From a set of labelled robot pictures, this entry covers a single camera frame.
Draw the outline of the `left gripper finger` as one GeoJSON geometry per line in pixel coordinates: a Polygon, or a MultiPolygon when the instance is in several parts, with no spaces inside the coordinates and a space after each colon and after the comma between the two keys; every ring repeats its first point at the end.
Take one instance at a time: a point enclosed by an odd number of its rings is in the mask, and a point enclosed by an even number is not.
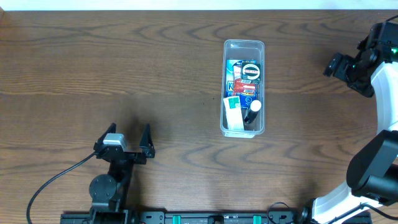
{"type": "Polygon", "coordinates": [[[95,142],[93,149],[99,149],[104,144],[104,139],[107,134],[114,134],[116,132],[116,123],[111,123],[109,128],[99,137],[99,139],[95,142]]]}
{"type": "Polygon", "coordinates": [[[144,128],[143,135],[141,137],[141,141],[139,147],[142,150],[142,153],[146,156],[146,158],[154,158],[155,157],[155,148],[152,142],[150,125],[146,124],[144,128]]]}

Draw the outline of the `white green Panadol box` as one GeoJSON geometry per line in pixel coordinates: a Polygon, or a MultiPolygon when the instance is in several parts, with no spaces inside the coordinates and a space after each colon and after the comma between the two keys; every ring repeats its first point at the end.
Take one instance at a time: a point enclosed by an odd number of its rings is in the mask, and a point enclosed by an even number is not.
{"type": "Polygon", "coordinates": [[[239,96],[229,96],[223,99],[228,129],[244,131],[243,116],[239,96]]]}

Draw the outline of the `dark green Zam-Buk box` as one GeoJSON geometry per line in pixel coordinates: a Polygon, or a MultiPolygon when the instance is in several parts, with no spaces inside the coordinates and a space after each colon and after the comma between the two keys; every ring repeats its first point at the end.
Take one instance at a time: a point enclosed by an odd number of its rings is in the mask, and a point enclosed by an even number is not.
{"type": "Polygon", "coordinates": [[[241,82],[259,84],[261,82],[261,65],[244,61],[241,64],[241,82]]]}

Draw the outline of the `dark bottle white cap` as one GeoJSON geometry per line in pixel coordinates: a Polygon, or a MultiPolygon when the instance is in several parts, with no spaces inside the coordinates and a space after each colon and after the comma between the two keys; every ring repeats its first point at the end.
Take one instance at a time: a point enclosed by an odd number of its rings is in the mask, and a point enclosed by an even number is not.
{"type": "Polygon", "coordinates": [[[261,108],[262,103],[259,100],[254,100],[246,111],[245,117],[243,119],[244,123],[251,124],[256,119],[261,108]]]}

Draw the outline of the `blue Kool Fever box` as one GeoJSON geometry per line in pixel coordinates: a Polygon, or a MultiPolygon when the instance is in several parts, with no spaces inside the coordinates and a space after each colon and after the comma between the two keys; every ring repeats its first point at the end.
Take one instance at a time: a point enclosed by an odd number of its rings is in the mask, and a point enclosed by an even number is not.
{"type": "MultiPolygon", "coordinates": [[[[226,61],[226,69],[225,69],[225,96],[234,96],[233,89],[234,89],[234,72],[233,66],[240,65],[244,62],[248,61],[251,63],[255,63],[255,60],[235,60],[229,59],[226,61]]],[[[250,104],[257,99],[257,92],[254,96],[247,96],[247,95],[236,95],[240,98],[241,107],[243,109],[248,109],[250,104]]]]}

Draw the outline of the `red Panadol box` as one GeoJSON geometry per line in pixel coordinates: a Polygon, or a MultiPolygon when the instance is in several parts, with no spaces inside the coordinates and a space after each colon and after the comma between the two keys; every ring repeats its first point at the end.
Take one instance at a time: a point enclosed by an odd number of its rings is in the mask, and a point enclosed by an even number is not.
{"type": "Polygon", "coordinates": [[[247,95],[254,96],[256,94],[256,85],[253,83],[246,83],[245,80],[241,79],[242,69],[240,65],[233,66],[234,72],[234,89],[233,95],[247,95]]]}

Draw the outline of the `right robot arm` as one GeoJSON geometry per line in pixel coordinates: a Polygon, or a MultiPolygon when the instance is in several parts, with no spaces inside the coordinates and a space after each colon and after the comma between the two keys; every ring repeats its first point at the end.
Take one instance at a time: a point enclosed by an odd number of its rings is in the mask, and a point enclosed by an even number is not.
{"type": "Polygon", "coordinates": [[[350,161],[346,180],[309,201],[296,223],[371,223],[371,211],[397,203],[397,24],[374,24],[355,57],[336,53],[324,75],[333,76],[366,98],[376,97],[377,134],[350,161]]]}

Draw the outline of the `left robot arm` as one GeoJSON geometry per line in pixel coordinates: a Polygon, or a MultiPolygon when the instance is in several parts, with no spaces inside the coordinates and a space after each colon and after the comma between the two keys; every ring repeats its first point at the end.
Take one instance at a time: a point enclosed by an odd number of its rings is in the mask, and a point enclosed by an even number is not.
{"type": "Polygon", "coordinates": [[[108,162],[109,170],[107,174],[96,176],[90,183],[92,203],[89,224],[140,222],[138,213],[127,209],[125,205],[134,165],[145,165],[148,159],[155,157],[150,125],[144,128],[139,144],[141,152],[127,152],[126,146],[124,135],[116,132],[114,123],[95,142],[95,156],[108,162]]]}

